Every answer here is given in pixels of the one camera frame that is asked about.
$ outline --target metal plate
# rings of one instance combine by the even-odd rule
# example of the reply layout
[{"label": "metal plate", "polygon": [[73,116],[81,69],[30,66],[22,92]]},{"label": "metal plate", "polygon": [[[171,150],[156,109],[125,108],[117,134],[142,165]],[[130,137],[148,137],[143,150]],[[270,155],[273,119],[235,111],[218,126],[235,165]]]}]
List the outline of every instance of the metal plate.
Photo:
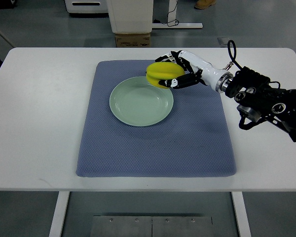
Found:
[{"label": "metal plate", "polygon": [[151,237],[150,216],[94,216],[91,237]]},{"label": "metal plate", "polygon": [[213,237],[210,217],[94,216],[91,237]]},{"label": "metal plate", "polygon": [[214,237],[210,217],[153,217],[152,237]]}]

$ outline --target shoe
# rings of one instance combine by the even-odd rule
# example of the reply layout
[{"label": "shoe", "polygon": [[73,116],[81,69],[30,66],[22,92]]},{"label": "shoe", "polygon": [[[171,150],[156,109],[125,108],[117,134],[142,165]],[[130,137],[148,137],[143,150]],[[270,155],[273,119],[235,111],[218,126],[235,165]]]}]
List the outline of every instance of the shoe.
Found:
[{"label": "shoe", "polygon": [[212,6],[215,4],[216,4],[216,0],[198,0],[194,7],[197,9],[206,9],[209,6]]}]

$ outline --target white machine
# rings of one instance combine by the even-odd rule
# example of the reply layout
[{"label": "white machine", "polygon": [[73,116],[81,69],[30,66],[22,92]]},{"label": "white machine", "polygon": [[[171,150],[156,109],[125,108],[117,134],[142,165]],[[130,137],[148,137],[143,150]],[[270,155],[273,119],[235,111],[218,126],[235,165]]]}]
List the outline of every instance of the white machine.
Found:
[{"label": "white machine", "polygon": [[108,13],[106,0],[65,0],[68,13]]}]

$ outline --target black cable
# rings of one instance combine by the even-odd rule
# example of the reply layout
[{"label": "black cable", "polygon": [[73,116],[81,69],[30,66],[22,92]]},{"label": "black cable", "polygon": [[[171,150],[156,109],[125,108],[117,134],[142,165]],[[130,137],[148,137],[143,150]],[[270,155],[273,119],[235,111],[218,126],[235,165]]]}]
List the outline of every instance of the black cable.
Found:
[{"label": "black cable", "polygon": [[239,121],[239,128],[241,128],[243,130],[250,130],[251,128],[265,122],[264,118],[260,118],[257,122],[251,121],[250,123],[245,124],[246,116],[244,114],[241,114],[241,113],[240,113],[240,116],[241,116],[241,119]]},{"label": "black cable", "polygon": [[[231,54],[231,49],[230,49],[230,45],[232,44],[233,47],[233,56]],[[242,67],[239,65],[239,63],[237,63],[236,61],[236,54],[237,54],[237,49],[236,49],[236,44],[233,40],[229,40],[228,41],[228,53],[229,53],[229,57],[231,59],[231,61],[241,70]]]},{"label": "black cable", "polygon": [[[174,9],[173,9],[172,11],[169,11],[169,12],[168,12],[168,14],[167,14],[167,19],[169,19],[169,14],[170,14],[171,12],[174,12],[174,11],[177,9],[177,6],[178,6],[178,0],[177,0],[177,4],[176,4],[176,6],[174,7]],[[161,24],[163,24],[163,25],[167,24],[168,27],[172,27],[172,26],[169,26],[169,23],[171,23],[171,22],[175,22],[173,26],[177,26],[177,25],[179,24],[178,19],[174,19],[174,20],[172,20],[172,21],[168,21],[168,22],[166,22],[166,23],[162,23],[161,21],[155,19],[153,22],[154,22],[154,23],[161,23]]]},{"label": "black cable", "polygon": [[[171,13],[171,12],[174,12],[176,9],[177,9],[177,6],[178,6],[178,0],[177,0],[177,4],[176,4],[176,6],[174,7],[174,9],[172,10],[172,11],[169,11],[168,12],[168,14],[167,14],[167,19],[169,19],[169,14]],[[177,20],[177,19],[174,19],[173,20],[175,23],[174,23],[174,26],[177,26],[178,24],[179,24],[179,21]]]}]

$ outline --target white table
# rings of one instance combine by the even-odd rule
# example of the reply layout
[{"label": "white table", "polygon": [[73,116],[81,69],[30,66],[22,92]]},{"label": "white table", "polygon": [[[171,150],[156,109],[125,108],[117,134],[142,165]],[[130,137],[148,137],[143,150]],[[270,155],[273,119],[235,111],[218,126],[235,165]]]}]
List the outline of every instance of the white table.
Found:
[{"label": "white table", "polygon": [[[97,64],[106,60],[155,59],[180,49],[11,50],[0,69],[0,190],[61,191],[56,206],[60,212],[66,207],[69,191],[233,192],[234,201],[240,200],[235,201],[237,219],[245,220],[244,224],[238,223],[239,228],[244,228],[243,235],[250,232],[241,191],[296,191],[296,143],[267,122],[249,131],[241,130],[237,103],[224,94],[221,97],[237,165],[235,175],[82,178],[75,174]],[[226,48],[185,50],[201,56],[216,68],[223,68],[230,61]],[[296,88],[296,54],[290,49],[239,48],[237,61],[280,81],[282,88]],[[230,71],[235,73],[237,68],[233,66]]]}]

